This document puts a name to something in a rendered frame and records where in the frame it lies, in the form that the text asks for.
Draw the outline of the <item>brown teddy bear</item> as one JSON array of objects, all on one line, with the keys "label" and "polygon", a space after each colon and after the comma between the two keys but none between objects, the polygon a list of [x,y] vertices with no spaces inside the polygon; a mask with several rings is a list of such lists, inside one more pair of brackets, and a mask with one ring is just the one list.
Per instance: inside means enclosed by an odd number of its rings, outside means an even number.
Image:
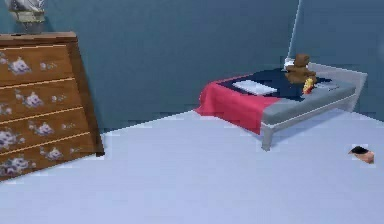
[{"label": "brown teddy bear", "polygon": [[286,67],[285,77],[292,84],[302,84],[307,79],[317,81],[316,73],[307,68],[310,56],[307,54],[297,54],[293,65]]}]

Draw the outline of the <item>grey bed with red blanket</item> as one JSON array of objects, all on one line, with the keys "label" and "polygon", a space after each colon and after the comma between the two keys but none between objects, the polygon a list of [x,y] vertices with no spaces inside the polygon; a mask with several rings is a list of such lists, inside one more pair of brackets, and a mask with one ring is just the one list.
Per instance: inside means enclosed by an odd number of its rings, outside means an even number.
[{"label": "grey bed with red blanket", "polygon": [[[202,90],[196,108],[201,116],[214,116],[262,136],[262,148],[268,151],[273,134],[318,114],[338,108],[354,110],[367,75],[362,72],[311,63],[317,83],[310,94],[301,84],[291,84],[280,69],[217,80]],[[257,96],[233,86],[252,80],[277,89]]]}]

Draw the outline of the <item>yellow red toy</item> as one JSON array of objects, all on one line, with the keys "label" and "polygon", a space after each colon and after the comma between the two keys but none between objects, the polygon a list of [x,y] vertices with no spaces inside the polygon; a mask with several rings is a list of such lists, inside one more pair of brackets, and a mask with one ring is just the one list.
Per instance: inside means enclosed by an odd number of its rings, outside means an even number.
[{"label": "yellow red toy", "polygon": [[312,78],[308,78],[304,83],[302,92],[304,94],[310,94],[312,89],[314,88],[314,84],[314,80]]}]

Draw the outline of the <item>torn orange basketball half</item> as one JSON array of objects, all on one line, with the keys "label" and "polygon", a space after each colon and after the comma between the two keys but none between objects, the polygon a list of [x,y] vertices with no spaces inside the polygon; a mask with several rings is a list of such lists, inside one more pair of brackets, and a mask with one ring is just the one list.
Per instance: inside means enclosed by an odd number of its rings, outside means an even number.
[{"label": "torn orange basketball half", "polygon": [[349,151],[349,154],[353,154],[356,158],[361,161],[364,161],[368,164],[374,163],[374,153],[368,149],[365,149],[361,146],[356,146]]}]

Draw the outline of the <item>brown flowered chest of drawers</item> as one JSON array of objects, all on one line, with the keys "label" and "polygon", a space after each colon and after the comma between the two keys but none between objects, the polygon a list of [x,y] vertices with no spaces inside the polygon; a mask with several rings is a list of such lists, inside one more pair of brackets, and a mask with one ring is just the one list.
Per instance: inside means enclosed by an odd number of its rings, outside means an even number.
[{"label": "brown flowered chest of drawers", "polygon": [[0,182],[104,154],[77,35],[0,34]]}]

